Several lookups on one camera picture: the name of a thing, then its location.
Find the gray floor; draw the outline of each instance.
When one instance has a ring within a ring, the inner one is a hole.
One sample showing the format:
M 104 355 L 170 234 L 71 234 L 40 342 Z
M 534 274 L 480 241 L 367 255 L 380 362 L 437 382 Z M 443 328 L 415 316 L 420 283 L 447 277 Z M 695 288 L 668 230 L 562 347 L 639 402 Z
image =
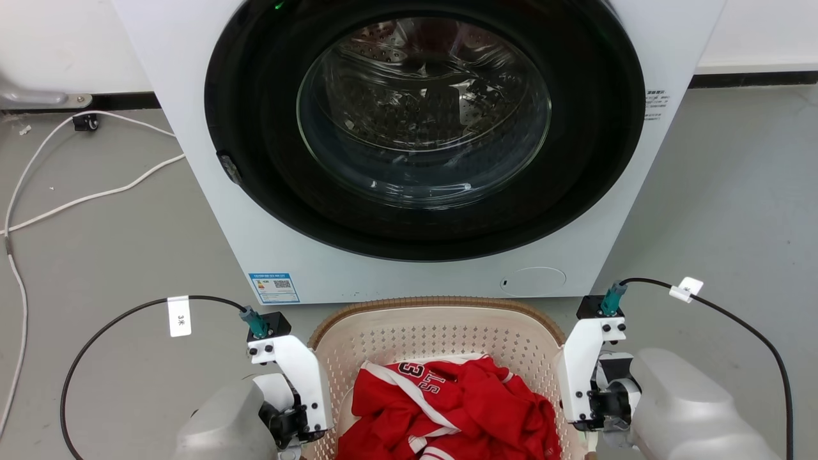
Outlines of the gray floor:
M 818 422 L 811 329 L 818 312 L 818 96 L 814 88 L 689 92 L 599 288 L 642 275 L 700 277 L 703 295 L 758 325 L 780 345 L 793 376 L 797 445 L 807 454 Z M 131 114 L 167 126 L 161 112 Z M 62 115 L 0 123 L 0 203 Z M 74 198 L 119 187 L 177 155 L 176 142 L 118 120 L 93 135 L 58 133 L 28 181 L 15 221 Z M 31 124 L 32 130 L 19 131 Z M 139 187 L 80 205 L 12 234 L 29 288 L 29 352 L 0 458 L 70 458 L 57 402 L 71 359 L 99 327 L 147 300 L 200 293 L 254 302 L 189 167 L 169 166 Z M 19 293 L 0 264 L 0 395 L 14 369 Z M 533 300 L 569 329 L 576 299 Z M 783 455 L 780 381 L 749 334 L 696 304 L 649 286 L 625 298 L 631 339 L 622 350 L 662 346 L 734 392 L 740 412 Z M 339 305 L 281 309 L 306 339 Z M 87 460 L 167 458 L 176 429 L 220 385 L 257 369 L 245 360 L 235 313 L 195 304 L 193 335 L 167 337 L 163 308 L 103 336 L 74 379 L 71 433 Z M 603 452 L 602 458 L 639 458 Z

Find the basket rim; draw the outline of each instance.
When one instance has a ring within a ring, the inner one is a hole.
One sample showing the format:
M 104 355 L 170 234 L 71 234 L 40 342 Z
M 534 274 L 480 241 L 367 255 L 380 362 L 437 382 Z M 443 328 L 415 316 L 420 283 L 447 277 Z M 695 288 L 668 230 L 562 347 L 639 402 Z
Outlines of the basket rim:
M 483 297 L 467 296 L 426 296 L 426 297 L 402 297 L 398 299 L 372 300 L 348 305 L 328 316 L 312 333 L 307 346 L 316 350 L 321 339 L 326 333 L 342 319 L 354 316 L 359 313 L 369 313 L 390 309 L 411 309 L 420 307 L 478 307 L 485 309 L 502 309 L 522 313 L 531 319 L 539 322 L 557 342 L 557 346 L 565 343 L 565 334 L 557 326 L 556 322 L 547 314 L 540 312 L 533 307 L 517 300 L 508 299 L 487 299 Z

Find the beige laundry basket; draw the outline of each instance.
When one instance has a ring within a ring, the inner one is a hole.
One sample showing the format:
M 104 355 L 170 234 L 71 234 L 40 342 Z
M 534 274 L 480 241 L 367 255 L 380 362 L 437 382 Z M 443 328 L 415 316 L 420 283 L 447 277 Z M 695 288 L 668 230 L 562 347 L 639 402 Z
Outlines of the beige laundry basket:
M 307 444 L 307 460 L 334 460 L 341 403 L 365 361 L 389 364 L 406 359 L 486 353 L 520 375 L 557 411 L 562 460 L 592 458 L 584 437 L 562 417 L 554 357 L 565 336 L 543 313 L 513 300 L 415 297 L 353 304 L 330 316 L 309 346 L 330 380 L 336 428 Z

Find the power cord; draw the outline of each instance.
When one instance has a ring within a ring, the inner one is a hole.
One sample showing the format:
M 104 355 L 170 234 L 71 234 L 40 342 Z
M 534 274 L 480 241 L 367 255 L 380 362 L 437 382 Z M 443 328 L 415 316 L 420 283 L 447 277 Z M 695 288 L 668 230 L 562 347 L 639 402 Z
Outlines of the power cord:
M 230 305 L 231 307 L 239 309 L 239 311 L 242 313 L 247 313 L 247 308 L 241 306 L 240 304 L 237 304 L 232 300 L 223 299 L 221 297 L 213 297 L 211 295 L 189 295 L 187 298 L 190 300 L 211 300 L 213 302 L 221 302 L 223 304 L 227 304 Z M 68 424 L 65 422 L 65 400 L 68 396 L 68 386 L 71 384 L 71 377 L 74 376 L 74 371 L 77 369 L 79 360 L 83 358 L 85 352 L 88 351 L 88 348 L 90 348 L 91 345 L 93 345 L 93 343 L 97 341 L 97 339 L 100 338 L 102 334 L 105 333 L 105 331 L 111 329 L 117 322 L 122 321 L 123 319 L 127 318 L 128 316 L 131 316 L 132 314 L 138 312 L 139 310 L 146 309 L 153 305 L 164 304 L 167 301 L 168 299 L 152 300 L 145 304 L 139 305 L 138 307 L 134 307 L 125 313 L 120 314 L 111 322 L 103 326 L 102 329 L 100 329 L 96 334 L 94 334 L 94 336 L 91 337 L 91 340 L 89 340 L 88 342 L 86 342 L 85 345 L 83 345 L 83 348 L 79 351 L 77 357 L 74 358 L 74 362 L 71 363 L 71 367 L 68 369 L 68 374 L 65 376 L 65 382 L 62 384 L 62 394 L 60 395 L 60 429 L 62 430 L 62 439 L 65 441 L 65 447 L 68 448 L 68 450 L 71 452 L 71 455 L 73 455 L 76 460 L 84 459 L 83 456 L 80 455 L 79 452 L 77 452 L 77 449 L 74 447 L 74 443 L 71 441 L 71 436 L 68 434 Z
M 172 138 L 176 137 L 175 134 L 170 133 L 169 131 L 165 131 L 164 129 L 157 128 L 152 124 L 148 124 L 148 123 L 145 123 L 145 122 L 142 122 L 142 121 L 139 121 L 139 120 L 133 120 L 133 119 L 130 119 L 130 118 L 122 116 L 122 115 L 112 114 L 112 113 L 104 112 L 104 111 L 101 111 L 101 110 L 86 110 L 86 111 L 80 112 L 80 113 L 78 113 L 76 115 L 72 115 L 69 118 L 65 119 L 62 123 L 58 124 L 56 126 L 56 128 L 54 128 L 51 131 L 51 133 L 49 133 L 46 136 L 45 140 L 43 140 L 43 142 L 40 144 L 40 147 L 37 148 L 36 152 L 34 153 L 34 156 L 31 157 L 31 160 L 29 160 L 29 163 L 25 166 L 25 169 L 23 170 L 23 174 L 20 175 L 20 180 L 17 181 L 17 186 L 14 188 L 14 192 L 11 194 L 11 201 L 9 201 L 8 209 L 6 210 L 6 218 L 5 218 L 5 222 L 3 224 L 3 230 L 2 230 L 2 232 L 0 232 L 0 234 L 2 234 L 4 236 L 3 243 L 4 243 L 4 246 L 5 246 L 5 249 L 6 249 L 6 254 L 8 256 L 8 263 L 9 263 L 9 265 L 11 265 L 11 272 L 14 273 L 14 278 L 17 280 L 17 285 L 20 287 L 20 298 L 22 299 L 22 304 L 23 304 L 23 324 L 22 324 L 22 330 L 21 330 L 21 334 L 20 334 L 20 353 L 17 356 L 17 365 L 16 365 L 15 371 L 14 371 L 14 377 L 11 380 L 11 388 L 8 391 L 8 397 L 6 399 L 6 407 L 3 409 L 2 419 L 0 419 L 0 440 L 2 439 L 3 433 L 6 431 L 6 424 L 8 423 L 9 414 L 11 413 L 11 405 L 14 403 L 14 397 L 15 397 L 15 394 L 17 392 L 17 384 L 20 382 L 20 372 L 21 372 L 21 370 L 23 368 L 23 361 L 25 359 L 25 348 L 26 348 L 26 344 L 28 342 L 28 334 L 29 334 L 29 300 L 28 300 L 28 295 L 27 295 L 27 293 L 25 291 L 25 284 L 23 283 L 23 279 L 20 276 L 20 272 L 17 269 L 17 264 L 16 264 L 16 262 L 14 260 L 14 253 L 11 250 L 11 235 L 10 235 L 10 233 L 12 231 L 14 231 L 14 230 L 18 230 L 20 228 L 29 226 L 32 223 L 38 222 L 38 221 L 40 221 L 42 219 L 45 219 L 45 218 L 47 218 L 49 216 L 57 214 L 62 210 L 66 210 L 66 209 L 70 208 L 71 206 L 78 205 L 79 203 L 83 203 L 85 201 L 93 200 L 94 198 L 99 198 L 101 196 L 113 195 L 115 193 L 125 192 L 126 190 L 130 190 L 131 188 L 133 188 L 136 185 L 138 185 L 139 183 L 141 183 L 143 180 L 145 180 L 145 178 L 147 178 L 148 176 L 150 176 L 151 174 L 153 174 L 157 170 L 163 168 L 166 165 L 170 165 L 171 163 L 173 163 L 175 161 L 179 161 L 182 158 L 184 158 L 184 155 L 179 155 L 179 156 L 176 156 L 174 158 L 171 158 L 170 160 L 163 161 L 162 163 L 159 163 L 158 165 L 156 165 L 153 168 L 149 169 L 142 176 L 137 178 L 137 180 L 133 181 L 132 183 L 130 183 L 129 185 L 127 185 L 125 187 L 115 188 L 115 189 L 109 190 L 107 192 L 96 193 L 94 195 L 85 196 L 84 198 L 79 198 L 78 200 L 74 200 L 74 201 L 71 201 L 70 203 L 66 203 L 65 205 L 62 205 L 62 206 L 60 206 L 60 207 L 58 207 L 58 208 L 56 208 L 54 210 L 48 211 L 45 214 L 41 214 L 38 217 L 30 219 L 30 220 L 28 220 L 26 222 L 23 222 L 23 223 L 19 224 L 19 225 L 16 225 L 14 227 L 10 227 L 9 224 L 11 222 L 11 212 L 14 210 L 14 205 L 17 202 L 17 195 L 19 194 L 20 190 L 23 187 L 23 183 L 25 182 L 26 176 L 28 175 L 29 170 L 31 169 L 31 166 L 34 164 L 36 159 L 40 156 L 40 152 L 43 151 L 43 148 L 45 147 L 45 145 L 48 143 L 48 141 L 51 140 L 51 138 L 54 136 L 54 134 L 56 134 L 57 131 L 59 131 L 62 127 L 66 126 L 67 124 L 72 123 L 74 117 L 83 116 L 83 115 L 90 115 L 90 114 L 107 115 L 107 116 L 110 116 L 110 117 L 113 117 L 113 118 L 116 118 L 116 119 L 128 121 L 130 123 L 138 124 L 140 126 L 144 126 L 146 128 L 153 129 L 153 130 L 155 130 L 155 131 L 157 131 L 159 133 L 166 134 L 166 135 L 168 135 L 168 136 L 170 136 Z
M 653 284 L 655 286 L 661 286 L 666 289 L 670 289 L 672 286 L 669 283 L 657 281 L 650 278 L 628 278 L 626 280 L 620 281 L 618 284 L 620 286 L 625 286 L 628 283 L 632 282 L 643 282 L 645 284 Z M 787 434 L 786 434 L 786 443 L 787 443 L 787 458 L 786 460 L 794 460 L 794 442 L 793 442 L 793 391 L 789 385 L 789 375 L 787 374 L 787 368 L 784 366 L 784 360 L 781 358 L 781 354 L 769 341 L 764 334 L 758 331 L 755 327 L 750 326 L 745 322 L 743 319 L 735 316 L 734 314 L 730 313 L 729 311 L 723 309 L 722 307 L 714 304 L 710 300 L 703 299 L 698 295 L 690 294 L 690 298 L 693 300 L 698 301 L 700 304 L 707 305 L 711 309 L 716 310 L 718 313 L 721 313 L 728 318 L 732 319 L 733 321 L 737 322 L 741 327 L 747 329 L 748 331 L 752 332 L 754 336 L 756 336 L 772 353 L 773 357 L 775 358 L 775 362 L 778 364 L 778 370 L 781 372 L 781 380 L 784 383 L 784 408 L 786 410 L 786 417 L 787 417 Z

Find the washing machine door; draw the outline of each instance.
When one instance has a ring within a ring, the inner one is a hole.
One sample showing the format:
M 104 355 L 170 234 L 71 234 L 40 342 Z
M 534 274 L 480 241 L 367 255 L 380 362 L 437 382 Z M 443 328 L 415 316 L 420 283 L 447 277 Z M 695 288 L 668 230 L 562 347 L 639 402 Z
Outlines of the washing machine door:
M 413 261 L 562 228 L 616 182 L 645 116 L 598 0 L 250 0 L 204 102 L 222 165 L 267 212 Z

